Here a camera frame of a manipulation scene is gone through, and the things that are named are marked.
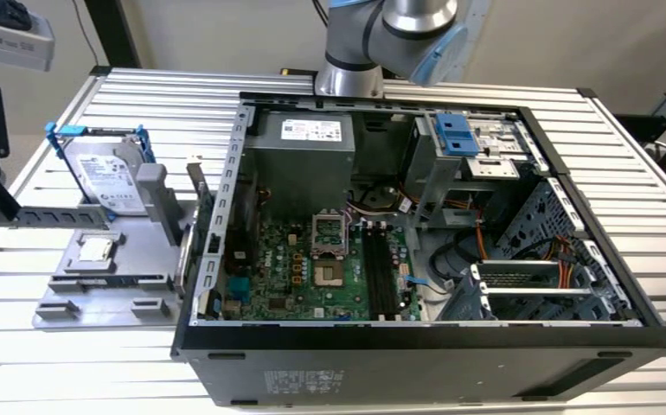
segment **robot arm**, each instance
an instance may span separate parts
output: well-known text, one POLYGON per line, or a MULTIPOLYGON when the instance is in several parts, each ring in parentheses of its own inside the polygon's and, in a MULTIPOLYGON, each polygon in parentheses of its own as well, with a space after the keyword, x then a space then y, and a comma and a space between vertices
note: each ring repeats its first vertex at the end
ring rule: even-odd
POLYGON ((330 0, 318 95, 381 98, 380 67, 429 86, 465 44, 456 0, 330 0))

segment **blue drive bracket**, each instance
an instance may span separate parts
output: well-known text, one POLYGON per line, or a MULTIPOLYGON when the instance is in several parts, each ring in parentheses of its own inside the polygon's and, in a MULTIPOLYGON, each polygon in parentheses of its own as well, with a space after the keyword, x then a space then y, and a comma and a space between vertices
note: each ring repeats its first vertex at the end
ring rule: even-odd
POLYGON ((477 156, 479 144, 475 141, 471 125, 460 114, 436 114, 435 131, 445 156, 477 156))
POLYGON ((68 157, 65 156, 64 152, 64 147, 60 145, 60 142, 57 141, 58 136, 66 136, 66 137, 77 137, 82 135, 84 131, 86 130, 86 127, 81 127, 78 125, 64 125, 61 130, 56 132, 57 130, 57 124, 56 123, 46 123, 45 125, 45 140, 49 142, 50 147, 53 147, 53 150, 56 151, 56 156, 65 162, 65 167, 68 168, 68 171, 70 172, 70 176, 73 177, 73 180, 76 181, 76 185, 78 186, 78 190, 81 191, 82 194, 82 200, 90 204, 90 199, 89 195, 86 194, 86 189, 82 188, 81 181, 78 180, 78 177, 76 177, 76 172, 73 170, 73 167, 70 165, 70 161, 68 160, 68 157))

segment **cable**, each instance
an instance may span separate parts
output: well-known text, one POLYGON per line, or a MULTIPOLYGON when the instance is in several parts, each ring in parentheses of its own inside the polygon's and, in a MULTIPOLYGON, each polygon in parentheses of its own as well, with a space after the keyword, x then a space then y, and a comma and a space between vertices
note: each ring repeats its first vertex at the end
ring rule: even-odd
POLYGON ((485 248, 483 246, 481 216, 483 216, 483 209, 479 210, 479 214, 476 215, 475 218, 475 240, 479 245, 479 253, 481 254, 481 259, 488 259, 489 256, 485 253, 485 248))
POLYGON ((388 210, 388 207, 376 208, 376 207, 361 207, 360 203, 354 201, 346 201, 346 206, 349 206, 358 214, 364 214, 368 216, 382 216, 384 214, 394 214, 397 210, 388 210))
MULTIPOLYGON (((455 237, 456 237, 456 234, 455 234, 455 233, 449 234, 448 238, 449 238, 449 237, 455 238, 455 237)), ((452 265, 452 263, 449 262, 449 255, 447 255, 447 254, 445 254, 445 255, 444 255, 444 257, 445 257, 445 263, 448 264, 449 269, 451 269, 452 271, 457 272, 457 268, 456 268, 456 266, 455 266, 455 265, 452 265)))
POLYGON ((440 294, 441 296, 445 296, 447 295, 447 292, 445 291, 440 291, 437 290, 435 287, 432 287, 429 284, 417 284, 420 287, 427 287, 432 290, 432 292, 435 294, 440 294))
POLYGON ((544 253, 541 257, 543 260, 549 260, 552 257, 552 252, 555 251, 555 240, 551 242, 551 249, 544 253))
POLYGON ((559 261, 559 288, 563 288, 563 261, 559 261))
POLYGON ((437 269, 437 257, 443 255, 449 249, 456 251, 456 254, 460 256, 460 258, 468 263, 468 264, 475 264, 479 262, 479 257, 472 255, 461 246, 460 242, 468 237, 472 236, 475 232, 475 228, 469 227, 467 229, 461 229, 460 231, 456 232, 453 236, 452 242, 444 244, 440 246, 435 252, 431 254, 429 259, 427 261, 427 266, 429 268, 429 272, 439 278, 441 279, 453 279, 459 280, 460 277, 457 275, 451 275, 448 273, 441 272, 437 269))
POLYGON ((321 24, 324 27, 328 26, 328 14, 324 12, 324 8, 321 7, 320 0, 312 0, 312 5, 314 10, 317 10, 317 16, 320 16, 321 24))
POLYGON ((512 255, 512 259, 520 259, 525 253, 528 253, 533 248, 537 248, 540 246, 543 246, 544 244, 547 244, 548 242, 552 242, 553 238, 545 238, 545 239, 540 239, 537 242, 535 242, 533 244, 525 246, 524 248, 521 248, 515 255, 512 255))
POLYGON ((73 8, 76 9, 76 18, 78 20, 78 26, 81 27, 82 38, 86 41, 86 45, 89 45, 90 54, 93 55, 93 61, 94 61, 96 65, 98 66, 97 52, 96 52, 96 50, 93 50, 93 45, 90 44, 89 36, 86 35, 86 29, 82 27, 81 12, 78 11, 78 4, 76 3, 76 0, 70 0, 70 3, 73 3, 73 8))
POLYGON ((571 288, 571 276, 573 275, 573 267, 575 266, 576 266, 576 264, 571 264, 571 266, 567 269, 567 287, 565 288, 571 288))

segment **sticker label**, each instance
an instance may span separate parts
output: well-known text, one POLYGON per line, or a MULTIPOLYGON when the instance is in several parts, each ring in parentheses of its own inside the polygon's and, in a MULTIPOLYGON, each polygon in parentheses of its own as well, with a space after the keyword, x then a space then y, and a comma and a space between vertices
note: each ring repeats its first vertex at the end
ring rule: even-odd
POLYGON ((405 197, 402 200, 401 200, 401 203, 398 204, 398 211, 405 214, 409 209, 412 208, 412 201, 409 200, 408 197, 405 197))
POLYGON ((266 370, 265 387, 274 395, 338 393, 344 370, 266 370))
POLYGON ((101 206, 117 214, 145 212, 140 192, 124 160, 116 156, 78 155, 86 186, 101 206))
POLYGON ((481 149, 487 147, 499 147, 499 140, 496 138, 479 138, 479 145, 481 149))
POLYGON ((342 141, 342 123, 286 119, 281 127, 281 140, 342 141))

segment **aluminum slotted table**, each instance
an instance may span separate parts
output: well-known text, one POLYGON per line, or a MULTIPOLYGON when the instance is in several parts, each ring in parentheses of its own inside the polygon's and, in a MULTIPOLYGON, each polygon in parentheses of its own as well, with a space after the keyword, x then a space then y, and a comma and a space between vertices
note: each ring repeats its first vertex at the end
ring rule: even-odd
MULTIPOLYGON (((178 198, 194 197, 184 159, 209 185, 224 163, 237 93, 312 93, 312 80, 113 69, 89 76, 60 125, 149 129, 178 198)), ((604 231, 666 320, 666 176, 591 94, 573 89, 389 81, 390 99, 523 105, 533 110, 604 231)), ((21 204, 72 207, 80 193, 42 144, 10 186, 21 204)), ((228 413, 188 365, 168 357, 173 328, 43 333, 30 327, 68 230, 0 229, 0 412, 228 413)), ((269 408, 265 413, 544 413, 666 415, 666 357, 565 404, 269 408)))

